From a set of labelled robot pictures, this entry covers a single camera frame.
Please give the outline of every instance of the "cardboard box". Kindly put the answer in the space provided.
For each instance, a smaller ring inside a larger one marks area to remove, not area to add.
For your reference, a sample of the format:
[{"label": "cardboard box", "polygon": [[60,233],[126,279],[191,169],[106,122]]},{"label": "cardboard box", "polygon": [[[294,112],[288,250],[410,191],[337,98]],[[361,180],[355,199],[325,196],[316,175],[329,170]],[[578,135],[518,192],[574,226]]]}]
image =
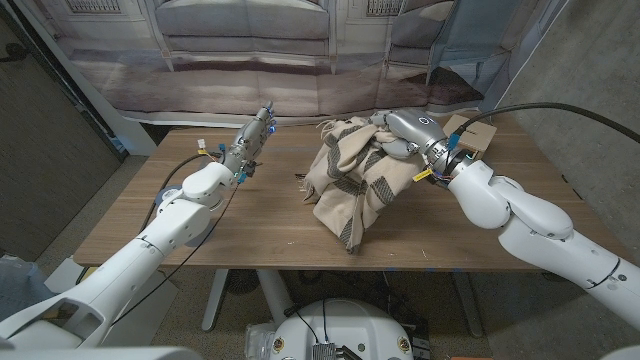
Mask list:
[{"label": "cardboard box", "polygon": [[[460,115],[453,115],[451,119],[444,126],[443,130],[447,136],[456,131],[460,125],[464,124],[468,118]],[[471,124],[467,130],[460,136],[458,146],[469,149],[474,152],[473,159],[480,160],[487,151],[493,135],[495,135],[497,128],[495,126],[487,125],[479,121]]]}]

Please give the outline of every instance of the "wire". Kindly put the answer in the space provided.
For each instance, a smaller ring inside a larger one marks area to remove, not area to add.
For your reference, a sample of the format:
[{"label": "wire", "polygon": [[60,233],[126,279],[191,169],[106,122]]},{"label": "wire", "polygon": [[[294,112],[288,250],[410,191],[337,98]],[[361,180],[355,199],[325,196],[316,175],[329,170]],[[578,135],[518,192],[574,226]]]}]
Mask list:
[{"label": "wire", "polygon": [[78,278],[76,279],[76,285],[82,282],[82,278],[84,278],[84,276],[87,275],[87,271],[89,271],[88,267],[85,267],[82,269],[82,271],[80,272],[80,275],[78,275]]},{"label": "wire", "polygon": [[628,138],[632,139],[633,141],[640,143],[640,135],[638,135],[638,133],[634,132],[633,130],[629,129],[626,126],[623,126],[621,124],[618,124],[617,122],[606,118],[600,114],[596,114],[592,111],[583,109],[581,107],[578,106],[574,106],[574,105],[569,105],[569,104],[563,104],[563,103],[556,103],[556,102],[540,102],[540,103],[529,103],[529,104],[520,104],[520,105],[513,105],[513,106],[505,106],[502,108],[498,108],[498,109],[494,109],[494,110],[490,110],[487,112],[484,112],[482,114],[476,115],[474,117],[472,117],[471,119],[469,119],[467,122],[465,122],[464,124],[460,125],[460,127],[458,129],[456,129],[456,131],[454,132],[454,134],[457,135],[462,135],[462,133],[467,129],[467,127],[471,124],[473,124],[474,122],[484,119],[486,117],[492,116],[492,115],[497,115],[497,114],[502,114],[502,113],[506,113],[506,112],[512,112],[512,111],[516,111],[516,110],[526,110],[526,109],[558,109],[558,110],[564,110],[564,111],[569,111],[578,115],[582,115],[585,117],[588,117],[591,120],[597,121],[605,126],[608,126],[610,128],[612,128],[613,130],[616,130],[618,132],[620,132],[621,134],[627,136]]},{"label": "wire", "polygon": [[236,188],[233,190],[233,193],[231,193],[231,197],[229,197],[229,201],[227,202],[227,206],[225,206],[224,210],[222,210],[222,214],[220,214],[220,217],[218,217],[218,219],[216,220],[216,222],[213,224],[213,227],[211,227],[211,230],[209,230],[209,232],[207,233],[207,235],[205,235],[205,237],[202,239],[202,241],[200,242],[200,244],[198,244],[198,246],[196,246],[195,249],[193,249],[193,251],[191,252],[191,254],[189,254],[189,256],[187,256],[186,259],[184,259],[180,265],[178,265],[177,268],[175,268],[170,274],[169,276],[165,277],[164,280],[162,280],[160,282],[160,284],[158,284],[158,286],[156,286],[155,288],[153,288],[153,290],[151,290],[151,292],[149,292],[147,295],[145,295],[145,297],[143,297],[142,299],[140,299],[140,301],[138,301],[135,305],[133,305],[133,307],[131,307],[131,309],[127,310],[124,314],[122,314],[116,321],[114,321],[113,323],[111,323],[111,326],[114,326],[115,324],[117,324],[120,320],[122,320],[125,316],[129,315],[129,313],[131,313],[135,308],[138,307],[138,305],[140,305],[143,301],[145,301],[149,296],[151,296],[151,294],[153,294],[156,290],[158,290],[165,282],[167,282],[172,276],[173,274],[175,274],[178,270],[180,270],[180,268],[182,267],[182,265],[184,265],[187,261],[189,261],[189,259],[191,259],[191,257],[193,256],[193,254],[196,253],[196,251],[198,251],[198,249],[200,249],[200,247],[202,246],[202,244],[205,243],[205,241],[207,241],[207,238],[209,238],[209,236],[211,235],[211,233],[213,233],[213,230],[216,228],[216,226],[218,226],[218,223],[220,222],[220,220],[222,220],[222,217],[224,216],[224,213],[227,212],[227,209],[229,208],[229,205],[231,205],[231,200],[233,200],[233,196],[236,194],[236,191],[238,191],[238,186],[236,185]]},{"label": "wire", "polygon": [[319,344],[319,343],[320,343],[320,341],[318,341],[318,335],[316,335],[316,332],[315,332],[315,331],[313,331],[313,328],[311,328],[311,325],[309,325],[309,323],[308,323],[308,322],[304,321],[304,319],[302,318],[302,316],[300,316],[300,313],[298,312],[298,310],[296,310],[296,314],[298,314],[298,317],[300,318],[300,320],[302,320],[302,322],[304,322],[304,323],[307,325],[307,327],[309,328],[309,330],[311,330],[311,332],[313,333],[313,337],[315,337],[315,338],[316,338],[316,344]]},{"label": "wire", "polygon": [[[389,286],[389,280],[387,280],[387,274],[382,272],[382,277],[384,277],[384,282],[387,284],[387,290],[391,290],[391,286]],[[391,315],[391,293],[387,295],[387,314]]]},{"label": "wire", "polygon": [[441,173],[439,173],[439,172],[437,172],[437,171],[434,171],[434,172],[433,172],[433,176],[434,176],[436,179],[440,180],[440,181],[446,181],[446,182],[449,182],[449,181],[451,181],[451,180],[453,179],[453,176],[450,176],[450,175],[442,175]]},{"label": "wire", "polygon": [[[220,154],[218,153],[211,153],[213,155],[219,156]],[[185,166],[186,164],[188,164],[189,162],[202,157],[202,156],[207,156],[206,154],[196,154],[193,156],[190,156],[188,158],[186,158],[185,160],[183,160],[180,164],[178,164],[175,168],[173,168],[173,170],[171,170],[171,172],[169,173],[169,175],[167,175],[167,177],[164,179],[164,181],[162,182],[162,185],[160,186],[160,190],[162,191],[162,189],[164,189],[165,187],[167,187],[167,184],[169,183],[169,181],[171,180],[171,178],[173,177],[173,175],[178,172],[178,170],[180,170],[183,166]],[[151,215],[153,215],[153,210],[155,210],[156,208],[156,202],[152,202],[151,203],[151,207],[149,208],[149,211],[147,212],[147,216],[145,216],[144,221],[142,222],[142,227],[140,227],[140,231],[142,232],[142,230],[144,230],[147,225],[149,225],[149,220],[151,219]]]},{"label": "wire", "polygon": [[[323,271],[323,274],[329,274],[329,275],[333,275],[335,277],[337,277],[338,279],[342,280],[346,285],[356,289],[359,293],[361,294],[370,294],[372,292],[375,292],[375,286],[368,284],[369,288],[368,289],[363,289],[362,287],[358,286],[356,283],[357,282],[361,282],[361,281],[349,281],[347,279],[347,277],[349,277],[350,273],[348,273],[349,275],[345,275],[339,272],[335,272],[335,271]],[[391,295],[391,297],[395,298],[397,300],[397,303],[402,306],[411,316],[413,316],[419,323],[421,324],[427,324],[427,320],[421,316],[420,314],[418,314],[417,311],[413,310],[408,304],[407,304],[407,300],[403,297],[400,296],[398,294],[396,294],[395,292],[393,292],[390,288],[387,289],[387,293],[389,295]]]},{"label": "wire", "polygon": [[444,169],[442,170],[443,173],[445,173],[449,167],[449,154],[451,154],[451,150],[449,150],[449,144],[447,144],[447,161],[444,162]]},{"label": "wire", "polygon": [[329,343],[329,335],[327,335],[327,313],[324,310],[324,302],[326,299],[322,299],[322,322],[324,323],[324,341]]}]

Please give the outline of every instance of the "yellow tag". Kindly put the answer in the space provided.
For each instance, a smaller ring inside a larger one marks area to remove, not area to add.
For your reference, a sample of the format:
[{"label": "yellow tag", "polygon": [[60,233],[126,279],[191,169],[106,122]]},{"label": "yellow tag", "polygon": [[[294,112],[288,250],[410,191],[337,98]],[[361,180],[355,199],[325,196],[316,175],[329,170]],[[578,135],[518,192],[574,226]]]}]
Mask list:
[{"label": "yellow tag", "polygon": [[433,173],[433,170],[431,170],[431,168],[421,172],[420,174],[416,175],[413,177],[413,181],[418,182],[424,178],[426,178],[427,176],[431,175]]},{"label": "yellow tag", "polygon": [[84,279],[88,278],[89,275],[93,274],[96,270],[98,270],[97,267],[95,267],[95,266],[90,267],[89,270],[87,270],[87,272],[84,273],[84,276],[82,277],[82,279],[80,281],[84,281]]}]

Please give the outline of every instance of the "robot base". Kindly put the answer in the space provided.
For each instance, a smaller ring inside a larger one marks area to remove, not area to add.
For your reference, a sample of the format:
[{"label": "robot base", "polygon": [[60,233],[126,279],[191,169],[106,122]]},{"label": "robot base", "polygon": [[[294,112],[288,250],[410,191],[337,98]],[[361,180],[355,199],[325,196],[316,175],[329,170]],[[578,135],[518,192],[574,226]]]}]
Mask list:
[{"label": "robot base", "polygon": [[[275,332],[273,324],[248,326],[247,359],[329,360],[336,359],[336,353],[341,351],[356,355],[355,359],[413,359],[407,333],[382,310],[349,299],[327,299],[324,307],[324,317],[322,301],[299,311],[318,336],[319,345],[309,327],[297,315],[292,315]],[[325,319],[328,342],[325,341]],[[312,357],[314,345],[316,354]]]}]

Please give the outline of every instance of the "striped blanket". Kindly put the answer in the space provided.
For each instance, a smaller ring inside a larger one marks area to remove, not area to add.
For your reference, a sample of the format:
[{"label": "striped blanket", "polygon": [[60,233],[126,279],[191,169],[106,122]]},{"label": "striped blanket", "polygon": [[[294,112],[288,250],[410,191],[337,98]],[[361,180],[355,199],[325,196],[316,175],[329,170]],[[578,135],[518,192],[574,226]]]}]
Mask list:
[{"label": "striped blanket", "polygon": [[373,146],[397,138],[367,120],[325,124],[324,144],[304,179],[305,201],[316,203],[313,214],[349,254],[358,252],[363,233],[424,166],[420,156],[397,160]]}]

